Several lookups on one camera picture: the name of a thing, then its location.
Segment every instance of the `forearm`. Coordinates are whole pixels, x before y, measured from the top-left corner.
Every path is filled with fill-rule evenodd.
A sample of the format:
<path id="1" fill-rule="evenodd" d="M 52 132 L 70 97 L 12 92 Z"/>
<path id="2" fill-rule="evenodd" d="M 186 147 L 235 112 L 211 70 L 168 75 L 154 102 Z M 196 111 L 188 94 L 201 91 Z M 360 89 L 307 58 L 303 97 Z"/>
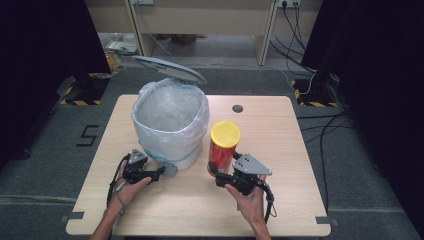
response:
<path id="1" fill-rule="evenodd" d="M 250 226 L 252 227 L 257 240 L 271 239 L 271 236 L 268 232 L 268 227 L 266 226 L 265 222 L 252 223 Z"/>
<path id="2" fill-rule="evenodd" d="M 120 208 L 109 206 L 103 213 L 102 220 L 91 235 L 91 240 L 105 240 L 108 239 L 109 234 L 112 232 L 113 225 L 118 219 Z"/>

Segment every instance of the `wall outlet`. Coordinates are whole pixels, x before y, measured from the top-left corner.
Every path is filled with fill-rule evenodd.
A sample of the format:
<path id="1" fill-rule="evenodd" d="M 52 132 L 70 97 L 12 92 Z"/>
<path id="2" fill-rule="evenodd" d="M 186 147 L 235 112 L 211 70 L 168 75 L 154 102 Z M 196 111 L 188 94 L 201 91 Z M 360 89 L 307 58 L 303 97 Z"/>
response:
<path id="1" fill-rule="evenodd" d="M 295 6 L 296 7 L 300 6 L 300 0 L 279 0 L 279 2 L 278 2 L 279 8 L 283 7 L 283 2 L 287 2 L 286 9 L 287 8 L 294 8 Z"/>

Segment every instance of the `black cable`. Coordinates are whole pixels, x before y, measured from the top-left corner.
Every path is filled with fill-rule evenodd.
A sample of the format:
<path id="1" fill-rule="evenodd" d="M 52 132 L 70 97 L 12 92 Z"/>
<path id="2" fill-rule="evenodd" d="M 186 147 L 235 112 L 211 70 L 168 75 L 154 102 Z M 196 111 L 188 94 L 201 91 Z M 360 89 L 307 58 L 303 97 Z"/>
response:
<path id="1" fill-rule="evenodd" d="M 289 48 L 288 48 L 288 50 L 287 50 L 287 56 L 289 55 L 289 50 L 291 49 L 291 46 L 292 46 L 292 44 L 293 44 L 293 40 L 294 40 L 294 37 L 296 36 L 296 33 L 294 32 L 293 33 L 293 37 L 292 37 L 292 40 L 290 41 L 290 45 L 289 45 Z M 294 63 L 296 63 L 297 65 L 299 65 L 299 66 L 301 66 L 301 67 L 303 67 L 302 66 L 302 64 L 301 63 L 299 63 L 298 61 L 293 61 L 293 59 L 294 58 L 290 58 L 290 61 L 292 61 L 292 62 L 294 62 Z M 287 69 L 291 72 L 291 73 L 293 73 L 293 74 L 296 74 L 296 73 L 294 73 L 291 69 L 290 69 L 290 66 L 289 66 L 289 58 L 286 58 L 286 66 L 287 66 Z"/>
<path id="2" fill-rule="evenodd" d="M 292 62 L 294 62 L 295 64 L 297 64 L 297 65 L 299 65 L 301 68 L 303 68 L 303 69 L 305 69 L 306 71 L 308 71 L 308 72 L 311 72 L 311 73 L 314 73 L 314 71 L 312 71 L 312 70 L 310 70 L 309 68 L 307 68 L 307 67 L 304 67 L 304 66 L 302 66 L 298 61 L 296 61 L 296 59 L 294 59 L 294 58 L 292 58 L 292 57 L 290 57 L 290 56 L 288 56 L 286 53 L 284 53 L 283 51 L 281 51 L 279 48 L 277 48 L 273 43 L 272 43 L 272 41 L 269 41 L 269 43 L 271 43 L 271 45 L 275 48 L 275 50 L 277 50 L 277 52 L 279 53 L 279 54 L 281 54 L 281 55 L 283 55 L 284 57 L 286 57 L 286 59 L 290 59 L 290 61 L 292 61 Z"/>
<path id="3" fill-rule="evenodd" d="M 300 40 L 300 43 L 301 43 L 303 49 L 306 49 L 305 44 L 303 43 L 303 40 L 302 40 L 302 34 L 300 34 L 300 24 L 299 24 L 300 8 L 297 7 L 297 3 L 294 4 L 294 11 L 295 11 L 295 15 L 296 15 L 296 28 L 297 28 L 297 31 L 299 32 L 299 40 Z"/>
<path id="4" fill-rule="evenodd" d="M 286 17 L 286 19 L 287 19 L 287 22 L 289 23 L 289 26 L 290 26 L 290 29 L 292 30 L 292 32 L 293 32 L 293 34 L 294 34 L 294 38 L 296 39 L 296 41 L 299 43 L 299 45 L 303 48 L 303 50 L 305 50 L 305 46 L 303 46 L 302 45 L 302 42 L 300 41 L 300 39 L 297 37 L 297 33 L 296 33 L 296 31 L 293 29 L 293 26 L 291 25 L 291 22 L 290 22 L 290 19 L 289 19 L 289 17 L 287 17 L 287 14 L 286 14 L 286 10 L 283 8 L 283 13 L 284 13 L 284 16 Z"/>
<path id="5" fill-rule="evenodd" d="M 343 111 L 335 115 L 305 116 L 305 117 L 297 117 L 296 119 L 299 120 L 299 119 L 310 119 L 310 118 L 330 118 L 335 116 L 343 116 L 346 114 L 347 114 L 346 111 Z"/>
<path id="6" fill-rule="evenodd" d="M 265 223 L 268 223 L 268 219 L 269 219 L 270 215 L 273 216 L 273 217 L 277 216 L 277 212 L 275 211 L 275 207 L 274 207 L 274 194 L 272 194 L 271 188 L 269 187 L 269 185 L 265 181 L 262 181 L 261 179 L 258 179 L 258 180 L 262 184 L 256 183 L 255 185 L 257 187 L 261 188 L 266 193 L 267 207 L 266 207 L 264 220 L 265 220 Z M 274 208 L 275 215 L 271 214 L 271 208 Z"/>
<path id="7" fill-rule="evenodd" d="M 122 163 L 123 163 L 125 160 L 129 160 L 129 159 L 130 159 L 130 156 L 131 156 L 130 154 L 127 154 L 125 157 L 123 157 L 123 158 L 121 159 L 121 161 L 119 162 L 119 165 L 118 165 L 118 167 L 117 167 L 117 169 L 116 169 L 115 175 L 113 176 L 112 182 L 111 182 L 111 183 L 109 183 L 109 191 L 108 191 L 108 193 L 107 193 L 106 207 L 108 207 L 108 206 L 109 206 L 110 199 L 112 198 L 113 188 L 115 187 L 115 183 L 118 181 L 118 179 L 116 179 L 116 177 L 117 177 L 117 176 L 118 176 L 118 174 L 119 174 L 119 170 L 121 169 L 121 165 L 122 165 Z"/>
<path id="8" fill-rule="evenodd" d="M 325 126 L 315 126 L 315 127 L 309 127 L 309 128 L 304 128 L 304 129 L 300 129 L 300 131 L 307 131 L 307 130 L 311 130 L 311 129 L 315 129 L 315 128 L 322 128 Z M 345 127 L 345 126 L 328 126 L 328 127 L 334 127 L 334 128 L 348 128 L 348 129 L 354 129 L 355 127 Z"/>
<path id="9" fill-rule="evenodd" d="M 344 124 L 344 123 L 346 123 L 346 122 L 349 122 L 349 121 L 350 121 L 350 120 L 346 120 L 346 121 L 342 122 L 341 124 L 339 124 L 339 126 L 336 126 L 336 127 L 334 127 L 333 129 L 331 129 L 331 130 L 329 130 L 329 131 L 327 131 L 327 132 L 324 132 L 324 134 L 331 133 L 332 131 L 336 130 L 337 128 L 340 128 L 342 124 Z M 312 140 L 314 140 L 314 139 L 316 139 L 316 138 L 320 137 L 321 135 L 322 135 L 322 133 L 321 133 L 321 134 L 319 134 L 319 135 L 316 135 L 315 137 L 313 137 L 313 138 L 311 138 L 311 139 L 306 140 L 304 143 L 308 143 L 308 142 L 310 142 L 310 141 L 312 141 Z"/>
<path id="10" fill-rule="evenodd" d="M 288 49 L 290 52 L 296 53 L 296 54 L 298 54 L 298 55 L 300 55 L 300 56 L 302 56 L 302 57 L 303 57 L 303 53 L 300 53 L 300 52 L 297 52 L 297 51 L 295 51 L 295 50 L 293 50 L 293 49 L 288 48 L 286 45 L 284 45 L 284 43 L 282 43 L 282 42 L 280 41 L 280 39 L 278 39 L 278 37 L 277 37 L 277 36 L 275 36 L 275 39 L 277 39 L 277 42 L 278 42 L 281 46 L 283 46 L 285 49 Z"/>
<path id="11" fill-rule="evenodd" d="M 325 170 L 325 162 L 324 162 L 324 151 L 323 151 L 323 148 L 322 148 L 322 138 L 324 137 L 324 133 L 325 133 L 325 129 L 337 118 L 337 117 L 339 117 L 339 116 L 341 116 L 342 114 L 344 114 L 345 113 L 345 111 L 343 111 L 343 112 L 341 112 L 341 113 L 339 113 L 338 115 L 336 115 L 336 116 L 334 116 L 328 123 L 327 123 L 327 125 L 326 125 L 326 127 L 324 127 L 323 129 L 322 129 L 322 132 L 321 132 L 321 137 L 320 137 L 320 145 L 319 145 L 319 149 L 320 149 L 320 156 L 321 156 L 321 166 L 322 166 L 322 175 L 323 175 L 323 180 L 324 180 L 324 191 L 325 191 L 325 205 L 324 205 L 324 208 L 325 208 L 325 212 L 327 213 L 327 215 L 328 215 L 328 186 L 327 186 L 327 173 L 326 173 L 326 170 Z"/>

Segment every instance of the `warning tape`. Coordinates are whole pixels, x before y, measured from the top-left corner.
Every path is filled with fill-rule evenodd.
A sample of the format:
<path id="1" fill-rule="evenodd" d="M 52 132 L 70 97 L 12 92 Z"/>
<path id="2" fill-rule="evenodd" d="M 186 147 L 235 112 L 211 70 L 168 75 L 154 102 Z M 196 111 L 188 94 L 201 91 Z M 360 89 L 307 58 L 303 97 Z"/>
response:
<path id="1" fill-rule="evenodd" d="M 77 106 L 87 106 L 87 105 L 99 105 L 101 100 L 87 100 L 87 99 L 78 99 L 76 97 L 75 99 L 66 99 L 70 93 L 72 93 L 72 90 L 74 89 L 75 80 L 72 82 L 71 86 L 66 89 L 64 99 L 60 102 L 62 105 L 77 105 Z"/>
<path id="2" fill-rule="evenodd" d="M 295 89 L 294 96 L 296 98 L 296 101 L 301 106 L 311 106 L 311 107 L 337 107 L 337 103 L 335 102 L 320 102 L 320 101 L 304 101 L 302 99 L 302 95 L 299 93 L 299 90 L 296 86 L 296 81 L 292 80 L 291 85 L 293 89 Z"/>

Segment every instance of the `clear plastic bag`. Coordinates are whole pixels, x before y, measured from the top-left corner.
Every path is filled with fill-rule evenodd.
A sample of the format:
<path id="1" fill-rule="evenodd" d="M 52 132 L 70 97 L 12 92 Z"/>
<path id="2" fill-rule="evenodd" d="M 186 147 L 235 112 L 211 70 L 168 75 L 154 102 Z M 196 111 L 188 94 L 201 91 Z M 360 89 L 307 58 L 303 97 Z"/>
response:
<path id="1" fill-rule="evenodd" d="M 184 170 L 200 152 L 208 129 L 209 104 L 196 85 L 166 78 L 140 90 L 132 118 L 146 154 Z"/>

